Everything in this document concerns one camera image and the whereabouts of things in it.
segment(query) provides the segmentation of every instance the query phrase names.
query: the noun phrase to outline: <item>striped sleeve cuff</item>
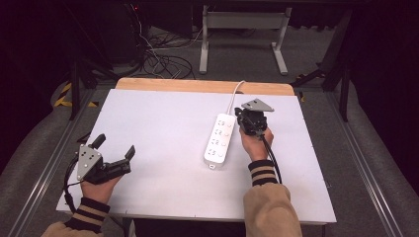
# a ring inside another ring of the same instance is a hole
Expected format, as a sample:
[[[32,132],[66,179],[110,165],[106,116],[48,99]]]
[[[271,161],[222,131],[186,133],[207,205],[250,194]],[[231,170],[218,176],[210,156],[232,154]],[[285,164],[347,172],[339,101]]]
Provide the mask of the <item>striped sleeve cuff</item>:
[[[65,226],[76,230],[101,232],[102,223],[111,208],[101,202],[83,197],[80,206]]]
[[[259,160],[248,166],[252,174],[252,185],[261,186],[267,183],[277,184],[277,176],[274,171],[274,163],[271,160]]]

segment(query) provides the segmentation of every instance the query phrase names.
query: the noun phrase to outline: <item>wooden table edge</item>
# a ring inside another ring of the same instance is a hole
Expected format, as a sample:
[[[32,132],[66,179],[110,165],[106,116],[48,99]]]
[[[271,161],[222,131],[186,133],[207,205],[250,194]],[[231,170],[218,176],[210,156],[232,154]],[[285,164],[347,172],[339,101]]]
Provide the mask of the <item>wooden table edge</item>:
[[[211,80],[121,78],[116,86],[119,90],[176,91],[232,93],[238,82]],[[294,96],[293,87],[281,83],[245,82],[237,90],[243,94]]]

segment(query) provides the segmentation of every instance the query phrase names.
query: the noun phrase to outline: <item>sleeve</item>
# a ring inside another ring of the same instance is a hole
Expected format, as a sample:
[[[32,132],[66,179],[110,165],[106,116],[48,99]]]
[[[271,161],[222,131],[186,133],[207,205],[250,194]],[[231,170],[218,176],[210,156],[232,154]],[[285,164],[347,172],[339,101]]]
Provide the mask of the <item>sleeve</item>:
[[[253,187],[245,194],[246,236],[302,236],[287,187],[278,184],[270,160],[249,165]]]
[[[49,225],[42,237],[101,237],[101,227],[110,207],[83,197],[70,220]]]

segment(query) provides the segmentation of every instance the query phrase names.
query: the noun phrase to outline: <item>black cable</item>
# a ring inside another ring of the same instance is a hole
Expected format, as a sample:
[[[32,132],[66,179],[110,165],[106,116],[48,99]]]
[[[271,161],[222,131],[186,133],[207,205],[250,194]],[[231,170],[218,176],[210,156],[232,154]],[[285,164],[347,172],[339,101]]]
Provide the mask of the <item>black cable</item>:
[[[85,135],[83,135],[82,137],[77,139],[77,142],[79,143],[86,143],[87,139],[89,138],[90,134],[92,133],[92,131],[87,132]]]
[[[174,40],[185,40],[185,42],[183,42],[181,44],[178,44],[176,46],[172,46],[172,47],[184,46],[184,45],[187,45],[188,43],[190,43],[192,41],[191,39],[182,38],[182,37],[179,37],[179,36],[174,35],[172,33],[161,33],[161,34],[153,35],[152,38],[150,38],[150,39],[156,39],[157,40],[157,42],[152,45],[154,48],[171,48],[171,47],[162,47],[162,46],[166,45],[166,44],[169,44]]]
[[[268,156],[271,159],[272,163],[274,163],[274,167],[275,167],[275,170],[277,171],[277,175],[278,175],[278,181],[280,182],[280,184],[282,184],[283,179],[281,178],[280,167],[278,166],[277,159],[275,158],[275,155],[274,155],[274,152],[271,149],[271,146],[269,145],[268,141],[265,138],[265,134],[263,133],[263,130],[257,128],[256,125],[253,123],[253,121],[250,118],[244,117],[244,116],[242,116],[242,118],[246,119],[253,126],[253,129],[256,131],[256,135],[263,141],[263,143],[265,145],[265,149],[268,152]]]
[[[71,185],[68,185],[68,180],[70,179],[71,171],[74,170],[74,167],[76,166],[77,161],[78,161],[78,153],[74,155],[73,159],[71,160],[70,164],[67,167],[67,170],[65,171],[64,186],[62,187],[62,189],[65,192],[65,195],[64,195],[65,202],[67,202],[68,206],[70,207],[71,212],[73,213],[76,212],[76,207],[74,206],[73,196],[68,191],[68,188],[71,186]]]
[[[68,165],[67,170],[65,171],[64,186],[62,188],[65,192],[65,195],[64,195],[65,202],[70,207],[70,210],[71,210],[72,213],[76,212],[76,207],[74,206],[73,196],[68,191],[68,188],[71,187],[71,186],[78,185],[78,184],[83,182],[83,181],[81,181],[81,182],[77,182],[77,183],[68,185],[68,180],[70,179],[71,171],[74,170],[74,167],[77,164],[77,162],[78,162],[78,153],[75,154],[75,156],[71,160],[70,164]],[[126,235],[126,229],[124,228],[124,226],[121,223],[119,223],[115,218],[111,217],[111,219],[123,230],[124,236],[127,236]]]
[[[175,61],[174,58],[184,61],[185,64],[179,61]],[[148,75],[158,76],[160,75],[160,73],[166,71],[168,74],[170,74],[170,77],[173,78],[174,74],[169,70],[169,66],[175,67],[177,69],[177,72],[179,72],[180,69],[177,66],[179,65],[186,68],[187,70],[186,70],[186,73],[180,73],[180,74],[184,74],[183,76],[180,76],[179,74],[176,76],[176,78],[184,79],[192,74],[194,79],[196,79],[195,74],[192,69],[193,67],[192,64],[183,57],[171,56],[171,55],[160,55],[160,54],[147,52],[145,62],[148,64],[149,67],[153,68],[153,72],[149,72],[148,71],[149,69],[147,69],[145,66],[143,67],[143,71],[146,72]]]
[[[265,144],[265,148],[268,151],[269,157],[271,158],[272,162],[274,163],[275,170],[277,171],[277,174],[278,174],[278,181],[280,182],[280,184],[282,184],[283,179],[281,178],[280,168],[278,166],[277,159],[275,158],[274,152],[272,152],[271,146],[269,145],[268,141],[265,138],[265,134],[261,134],[260,137],[262,138],[262,141]]]

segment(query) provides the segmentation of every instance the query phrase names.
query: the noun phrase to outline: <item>cable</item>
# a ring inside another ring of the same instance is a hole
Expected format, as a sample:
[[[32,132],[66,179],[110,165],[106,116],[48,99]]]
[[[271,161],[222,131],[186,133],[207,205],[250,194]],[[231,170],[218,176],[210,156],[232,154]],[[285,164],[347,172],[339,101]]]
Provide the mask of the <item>cable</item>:
[[[197,36],[195,37],[195,39],[194,40],[192,40],[192,42],[190,43],[190,44],[188,44],[188,45],[186,45],[186,46],[173,46],[173,47],[159,47],[159,48],[153,48],[153,50],[164,50],[164,49],[174,49],[174,48],[185,48],[185,47],[189,47],[189,46],[191,46],[195,41],[197,41],[197,39],[198,39],[198,37],[200,36],[200,34],[201,34],[201,32],[203,31],[203,29],[201,29],[199,32],[198,32],[198,34],[197,34]]]
[[[281,178],[280,167],[278,166],[277,159],[275,158],[275,155],[274,155],[274,152],[271,149],[271,146],[269,145],[268,141],[265,138],[265,134],[263,133],[263,130],[258,129],[250,118],[248,118],[248,117],[242,117],[242,118],[246,119],[253,126],[254,130],[256,131],[256,136],[258,136],[263,141],[263,143],[265,145],[265,149],[268,152],[268,156],[271,159],[272,163],[274,163],[274,167],[275,167],[275,170],[277,171],[277,175],[278,175],[278,181],[280,182],[280,184],[282,184],[283,179]]]
[[[157,48],[165,44],[175,43],[177,39],[181,39],[181,38],[176,35],[165,33],[165,34],[154,35],[146,39],[142,35],[142,24],[138,16],[135,14],[134,6],[132,4],[129,4],[129,5],[126,5],[126,8],[129,11],[133,12],[132,13],[133,15],[135,15],[135,17],[133,17],[132,20],[137,23],[137,29],[134,29],[139,39],[139,43],[137,46],[146,44],[146,47],[147,47],[147,50],[145,51],[145,54],[144,54],[145,58],[144,58],[144,63],[142,67],[139,69],[138,73],[134,74],[134,72],[132,72],[130,75],[131,76],[132,74],[133,76],[153,75],[153,76],[165,79],[165,76],[163,76],[162,73],[166,72],[170,75],[170,76],[167,76],[167,78],[171,78],[171,79],[175,79],[175,78],[183,79],[183,78],[188,77],[191,74],[193,75],[194,79],[196,79],[195,74],[193,72],[193,66],[188,60],[179,56],[158,55],[155,51],[158,49],[187,47],[198,39],[202,30],[198,32],[195,39],[192,42],[190,42],[189,45],[181,44],[176,47]],[[173,60],[174,58],[182,60],[185,63],[175,61]]]
[[[228,108],[227,108],[227,112],[226,112],[226,114],[230,114],[230,111],[231,111],[231,107],[233,106],[233,101],[234,101],[234,97],[235,97],[235,93],[237,92],[237,89],[238,89],[238,87],[241,85],[241,84],[243,84],[244,82],[246,82],[246,81],[241,81],[241,82],[239,82],[238,84],[237,84],[237,86],[234,88],[234,91],[233,91],[233,94],[231,95],[231,100],[230,100],[230,104],[228,105]]]
[[[65,171],[64,186],[62,187],[62,189],[65,192],[65,195],[64,195],[65,202],[67,202],[68,206],[70,207],[71,212],[73,213],[76,212],[76,207],[74,206],[73,196],[68,191],[68,188],[74,184],[68,185],[68,180],[70,179],[71,171],[74,170],[74,167],[76,166],[77,161],[78,161],[78,153],[74,155],[73,159],[71,160],[70,164],[67,167],[67,170]]]
[[[268,141],[265,138],[265,134],[262,133],[259,137],[262,139],[263,143],[265,144],[265,148],[268,151],[268,156],[269,158],[271,158],[272,163],[274,163],[275,170],[277,171],[278,181],[280,182],[280,184],[282,184],[283,179],[281,178],[280,167],[278,166],[277,159],[275,158],[274,152],[272,152],[271,146],[269,145]]]

